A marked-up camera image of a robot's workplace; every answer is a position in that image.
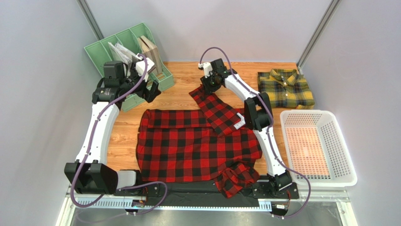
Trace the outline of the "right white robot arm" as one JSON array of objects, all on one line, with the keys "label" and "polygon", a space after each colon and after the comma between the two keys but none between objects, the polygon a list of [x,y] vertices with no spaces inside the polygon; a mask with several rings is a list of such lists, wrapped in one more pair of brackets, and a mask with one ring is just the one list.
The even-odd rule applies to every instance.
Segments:
[{"label": "right white robot arm", "polygon": [[273,115],[269,96],[251,88],[235,72],[229,70],[222,59],[198,63],[204,72],[201,82],[206,94],[216,92],[221,86],[231,90],[244,102],[246,127],[256,135],[267,161],[268,182],[273,193],[285,193],[293,184],[291,174],[282,162],[273,132]]}]

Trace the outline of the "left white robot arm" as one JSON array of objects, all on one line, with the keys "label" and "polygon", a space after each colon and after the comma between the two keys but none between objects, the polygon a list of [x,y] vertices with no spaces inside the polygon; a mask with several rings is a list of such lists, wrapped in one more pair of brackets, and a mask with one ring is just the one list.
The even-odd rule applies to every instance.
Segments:
[{"label": "left white robot arm", "polygon": [[104,64],[104,76],[92,94],[92,113],[88,132],[75,162],[67,163],[64,173],[79,194],[114,194],[118,189],[134,186],[134,170],[115,171],[108,167],[107,150],[114,123],[122,103],[131,94],[152,102],[160,93],[156,81],[147,88],[154,62],[142,59],[131,66],[122,61]]}]

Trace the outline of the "red black plaid shirt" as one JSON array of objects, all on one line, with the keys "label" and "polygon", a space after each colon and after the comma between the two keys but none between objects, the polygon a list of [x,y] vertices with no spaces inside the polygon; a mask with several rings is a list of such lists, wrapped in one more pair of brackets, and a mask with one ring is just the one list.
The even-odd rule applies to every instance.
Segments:
[{"label": "red black plaid shirt", "polygon": [[136,159],[144,181],[214,181],[231,198],[260,178],[263,155],[252,130],[241,125],[244,109],[233,108],[202,87],[190,92],[197,110],[146,110]]}]

